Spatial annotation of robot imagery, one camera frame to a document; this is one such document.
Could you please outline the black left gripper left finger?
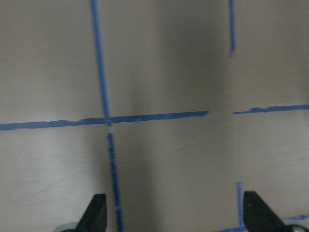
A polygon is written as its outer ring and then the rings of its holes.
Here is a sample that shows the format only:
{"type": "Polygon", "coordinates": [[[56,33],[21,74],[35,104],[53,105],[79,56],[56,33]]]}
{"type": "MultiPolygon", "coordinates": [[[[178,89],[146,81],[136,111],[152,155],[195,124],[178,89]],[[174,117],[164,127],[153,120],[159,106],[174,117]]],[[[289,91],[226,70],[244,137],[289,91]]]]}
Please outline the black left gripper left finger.
{"type": "Polygon", "coordinates": [[[106,194],[95,194],[74,232],[105,232],[107,228],[106,194]]]}

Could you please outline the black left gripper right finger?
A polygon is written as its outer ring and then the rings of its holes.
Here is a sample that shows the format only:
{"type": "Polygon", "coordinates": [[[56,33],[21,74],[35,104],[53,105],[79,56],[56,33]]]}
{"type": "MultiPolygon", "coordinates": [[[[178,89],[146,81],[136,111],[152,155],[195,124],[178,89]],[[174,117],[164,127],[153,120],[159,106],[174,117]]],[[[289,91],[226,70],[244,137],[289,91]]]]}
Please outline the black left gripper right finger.
{"type": "Polygon", "coordinates": [[[274,232],[285,226],[255,191],[243,193],[243,223],[249,232],[274,232]]]}

